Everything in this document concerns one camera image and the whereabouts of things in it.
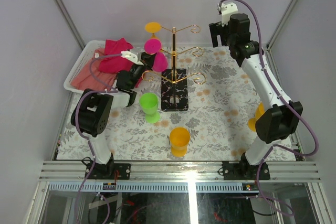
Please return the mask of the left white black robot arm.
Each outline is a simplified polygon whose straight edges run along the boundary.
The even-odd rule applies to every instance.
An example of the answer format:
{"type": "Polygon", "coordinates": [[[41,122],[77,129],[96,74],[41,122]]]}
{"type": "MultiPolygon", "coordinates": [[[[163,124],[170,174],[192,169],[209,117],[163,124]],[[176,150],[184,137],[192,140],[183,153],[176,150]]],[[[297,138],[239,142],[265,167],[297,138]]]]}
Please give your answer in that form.
{"type": "Polygon", "coordinates": [[[156,54],[146,52],[136,53],[134,49],[115,55],[95,56],[95,61],[121,57],[131,63],[131,69],[120,70],[115,85],[108,84],[103,90],[85,89],[72,113],[71,124],[87,140],[91,151],[91,157],[82,160],[88,179],[118,178],[120,170],[114,165],[113,154],[104,132],[110,111],[133,105],[137,97],[137,92],[133,89],[142,79],[142,74],[153,68],[155,56],[156,54]]]}

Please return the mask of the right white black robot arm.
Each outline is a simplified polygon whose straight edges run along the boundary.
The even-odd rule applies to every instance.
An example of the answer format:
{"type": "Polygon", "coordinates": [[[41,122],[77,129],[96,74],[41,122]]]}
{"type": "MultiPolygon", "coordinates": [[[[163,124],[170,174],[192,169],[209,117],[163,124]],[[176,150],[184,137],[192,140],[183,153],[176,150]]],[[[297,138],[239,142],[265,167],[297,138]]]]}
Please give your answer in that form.
{"type": "Polygon", "coordinates": [[[259,42],[250,38],[250,20],[246,14],[232,14],[228,23],[209,24],[213,47],[229,47],[231,57],[252,81],[260,96],[263,112],[256,113],[257,136],[238,163],[223,162],[223,177],[228,180],[250,180],[261,175],[268,180],[265,156],[273,147],[295,132],[303,112],[300,102],[282,90],[266,63],[259,42]]]}

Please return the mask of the orange plastic wine glass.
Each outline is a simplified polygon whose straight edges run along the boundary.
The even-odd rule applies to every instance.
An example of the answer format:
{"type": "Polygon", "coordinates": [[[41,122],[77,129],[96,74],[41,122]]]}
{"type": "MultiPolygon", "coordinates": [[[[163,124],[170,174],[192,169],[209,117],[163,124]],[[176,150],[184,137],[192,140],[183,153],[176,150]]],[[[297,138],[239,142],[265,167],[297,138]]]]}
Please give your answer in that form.
{"type": "Polygon", "coordinates": [[[161,30],[161,25],[158,22],[149,22],[145,25],[145,31],[149,34],[151,34],[151,39],[157,39],[156,33],[158,33],[161,30]]]}

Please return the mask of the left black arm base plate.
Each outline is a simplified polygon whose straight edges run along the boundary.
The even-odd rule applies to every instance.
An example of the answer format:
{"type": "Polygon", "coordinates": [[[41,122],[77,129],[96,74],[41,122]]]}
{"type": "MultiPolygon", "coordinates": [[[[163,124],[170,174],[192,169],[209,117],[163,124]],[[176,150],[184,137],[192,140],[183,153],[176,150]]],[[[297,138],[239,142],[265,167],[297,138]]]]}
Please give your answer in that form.
{"type": "Polygon", "coordinates": [[[115,163],[110,161],[108,164],[95,164],[88,179],[97,180],[129,180],[131,175],[131,164],[115,163]]]}

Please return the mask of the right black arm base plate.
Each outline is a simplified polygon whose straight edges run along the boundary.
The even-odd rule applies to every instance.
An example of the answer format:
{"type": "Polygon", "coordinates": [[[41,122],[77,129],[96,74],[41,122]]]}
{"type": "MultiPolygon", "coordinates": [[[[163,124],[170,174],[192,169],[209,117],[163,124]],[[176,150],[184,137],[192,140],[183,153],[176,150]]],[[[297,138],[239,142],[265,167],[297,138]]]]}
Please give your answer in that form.
{"type": "MultiPolygon", "coordinates": [[[[225,180],[256,180],[259,165],[251,166],[244,162],[222,161],[223,178],[225,180]]],[[[259,171],[260,180],[270,180],[269,167],[262,163],[259,171]]]]}

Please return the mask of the magenta plastic wine glass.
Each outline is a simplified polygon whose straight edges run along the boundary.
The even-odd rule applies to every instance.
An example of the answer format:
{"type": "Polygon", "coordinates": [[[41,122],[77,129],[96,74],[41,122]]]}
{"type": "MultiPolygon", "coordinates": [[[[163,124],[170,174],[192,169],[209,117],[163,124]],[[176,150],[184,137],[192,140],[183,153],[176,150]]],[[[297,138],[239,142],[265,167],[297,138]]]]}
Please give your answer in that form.
{"type": "Polygon", "coordinates": [[[147,54],[154,56],[153,70],[156,72],[163,72],[168,67],[167,58],[161,51],[162,44],[158,39],[149,39],[144,44],[144,50],[147,54]]]}

